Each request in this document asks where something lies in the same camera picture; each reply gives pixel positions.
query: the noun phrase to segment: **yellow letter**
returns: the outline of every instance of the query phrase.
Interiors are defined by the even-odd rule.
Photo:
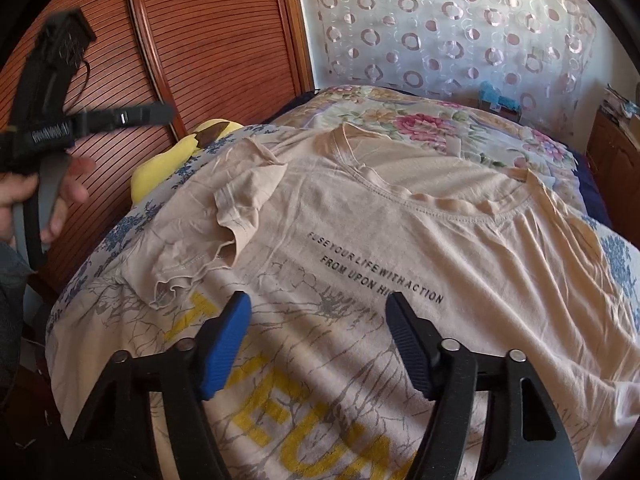
[[[213,317],[220,312],[220,309],[211,303],[199,292],[194,292],[189,298],[193,303],[193,308],[188,310],[183,316],[179,317],[169,332],[164,334],[164,341],[171,341],[175,336],[182,332],[185,328],[189,327],[200,316],[206,316],[207,318]]]
[[[352,446],[360,435],[364,433],[364,427],[354,422],[347,430],[344,443],[341,440],[337,440],[331,449],[315,463],[300,462],[298,460],[300,443],[311,434],[314,426],[322,420],[328,410],[329,407],[324,403],[313,406],[308,415],[287,435],[282,443],[280,461],[292,473],[304,478],[313,478],[327,473],[348,451],[347,446]]]
[[[417,452],[412,454],[411,458],[407,460],[400,469],[393,472],[393,474],[389,477],[389,480],[404,480],[404,478],[406,477],[406,474],[409,472],[409,468],[411,467],[411,464],[414,463],[414,458],[416,455],[417,455]]]
[[[360,471],[367,465],[371,464],[371,480],[384,480],[386,470],[389,467],[389,447],[390,440],[384,436],[378,436],[371,444],[369,444],[361,453],[358,454],[356,460],[351,462],[343,472],[341,472],[335,480],[349,480],[357,478]]]
[[[263,363],[262,359],[263,358],[261,358],[261,356],[258,356],[247,361],[238,370],[238,374],[233,378],[229,378],[227,384],[235,384],[243,376],[246,377],[251,373],[251,370],[261,367]],[[274,387],[297,402],[301,402],[308,397],[307,390],[303,390],[301,386],[291,381],[277,368],[268,372],[262,378],[255,387],[255,390],[251,392],[249,398],[244,402],[242,408],[240,408],[238,413],[236,413],[232,419],[258,446],[261,447],[270,443],[271,437],[254,423],[254,420],[252,419],[254,411],[259,410],[257,413],[258,419],[259,415],[265,413],[278,424],[283,424],[291,417],[290,413],[285,408],[270,399],[271,391]]]

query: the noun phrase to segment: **white curtain with circles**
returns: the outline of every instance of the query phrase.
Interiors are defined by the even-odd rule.
[[[482,81],[522,123],[572,134],[596,35],[587,0],[302,0],[318,86],[374,84],[470,102]]]

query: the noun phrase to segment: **blue flower pattern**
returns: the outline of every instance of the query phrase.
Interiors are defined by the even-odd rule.
[[[640,251],[622,236],[587,215],[582,220],[595,232],[615,282],[631,305],[636,330],[640,332]]]
[[[158,186],[148,195],[143,205],[137,205],[114,227],[100,243],[93,254],[82,264],[76,275],[71,279],[60,295],[51,311],[47,323],[47,334],[55,322],[60,318],[66,306],[82,290],[88,281],[100,276],[104,269],[126,247],[135,241],[146,224],[156,215],[160,208],[171,198],[175,190],[184,184],[204,164],[215,158],[222,147],[243,137],[253,137],[256,134],[269,134],[278,131],[272,124],[254,124],[231,135],[213,142],[202,152],[192,156],[167,181]],[[583,216],[584,222],[595,232],[602,249],[609,262],[613,279],[622,289],[629,300],[634,317],[636,330],[640,331],[640,252],[624,238],[609,228],[600,224],[589,216]]]

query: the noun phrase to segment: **t-shirt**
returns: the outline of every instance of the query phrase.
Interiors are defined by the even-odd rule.
[[[583,478],[640,413],[630,305],[580,215],[526,170],[507,176],[345,124],[239,140],[76,296],[48,349],[65,429],[114,351],[194,336],[235,290],[251,297],[250,327],[205,403],[234,478],[404,478],[432,403],[386,326],[396,290],[443,337],[528,356]],[[486,413],[476,397],[463,479]],[[177,478],[152,399],[162,471]]]

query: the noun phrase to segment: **finger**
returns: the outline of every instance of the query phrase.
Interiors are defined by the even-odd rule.
[[[94,160],[86,156],[79,156],[71,160],[66,174],[69,176],[78,176],[84,173],[91,173],[93,170],[95,170]]]
[[[50,244],[60,236],[62,228],[65,226],[66,216],[68,215],[69,208],[62,198],[58,197],[56,203],[53,206],[53,213],[49,220],[47,228],[40,232],[40,240],[46,244]]]
[[[38,186],[38,175],[29,176],[15,173],[0,173],[0,207],[8,207],[24,202]]]
[[[65,176],[60,185],[60,196],[67,205],[72,203],[82,204],[89,199],[86,188],[71,176]]]

